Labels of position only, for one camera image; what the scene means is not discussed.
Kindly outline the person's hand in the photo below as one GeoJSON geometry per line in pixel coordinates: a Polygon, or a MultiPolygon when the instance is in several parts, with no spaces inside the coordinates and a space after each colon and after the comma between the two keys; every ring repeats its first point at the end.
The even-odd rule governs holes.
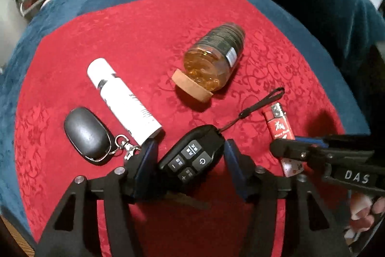
{"type": "Polygon", "coordinates": [[[384,196],[351,191],[348,198],[348,224],[344,238],[353,256],[359,255],[384,224],[384,196]]]}

